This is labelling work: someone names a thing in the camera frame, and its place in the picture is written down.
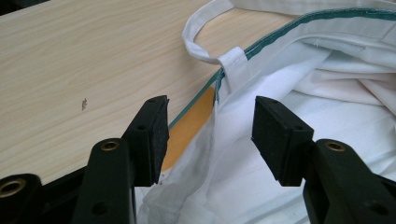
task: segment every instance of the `black clamp arm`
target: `black clamp arm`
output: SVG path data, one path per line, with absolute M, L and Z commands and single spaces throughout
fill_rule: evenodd
M 42 186 L 0 180 L 0 223 L 135 223 L 134 187 L 158 183 L 169 138 L 166 96 L 146 101 L 122 138 L 97 143 L 88 165 Z
M 314 143 L 313 133 L 280 102 L 256 98 L 252 141 L 281 186 L 305 179 L 311 223 L 396 223 L 396 183 L 374 175 L 352 147 Z

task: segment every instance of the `white strap loop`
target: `white strap loop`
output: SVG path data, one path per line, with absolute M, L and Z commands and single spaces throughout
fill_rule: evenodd
M 375 7 L 396 10 L 394 3 L 384 0 L 213 0 L 198 9 L 188 19 L 183 29 L 182 37 L 191 56 L 206 63 L 220 63 L 218 58 L 210 57 L 204 48 L 195 44 L 194 38 L 208 21 L 234 7 L 293 15 L 341 7 Z
M 229 92 L 237 91 L 239 87 L 249 80 L 249 78 L 247 78 L 247 76 L 250 76 L 248 59 L 241 48 L 236 47 L 229 50 L 219 57 L 219 61 L 227 75 L 226 81 Z

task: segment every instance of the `white fabric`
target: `white fabric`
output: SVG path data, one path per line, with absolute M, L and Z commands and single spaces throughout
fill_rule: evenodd
M 211 58 L 193 43 L 207 21 L 233 7 L 292 14 L 355 6 L 396 10 L 385 1 L 297 2 L 215 0 L 191 16 L 183 31 L 187 50 L 221 63 L 225 78 L 209 121 L 143 199 L 139 223 L 309 223 L 301 188 L 281 188 L 250 141 L 257 95 L 284 103 L 315 129 L 314 140 L 343 141 L 375 173 L 396 179 L 396 21 L 301 23 L 250 60 L 238 47 Z

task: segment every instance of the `light wood grain surface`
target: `light wood grain surface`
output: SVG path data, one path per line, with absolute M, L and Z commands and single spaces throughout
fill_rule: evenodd
M 219 69 L 181 39 L 206 2 L 52 0 L 0 17 L 0 178 L 48 183 L 86 165 L 92 146 L 120 137 L 150 97 L 167 94 L 173 120 Z M 233 9 L 197 42 L 214 55 L 245 49 L 290 20 Z

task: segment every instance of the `orange fabric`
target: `orange fabric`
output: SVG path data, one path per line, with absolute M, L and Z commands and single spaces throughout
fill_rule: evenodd
M 206 123 L 212 113 L 214 94 L 215 90 L 208 88 L 183 118 L 169 130 L 170 138 L 166 156 L 163 160 L 163 171 L 172 168 L 191 139 Z

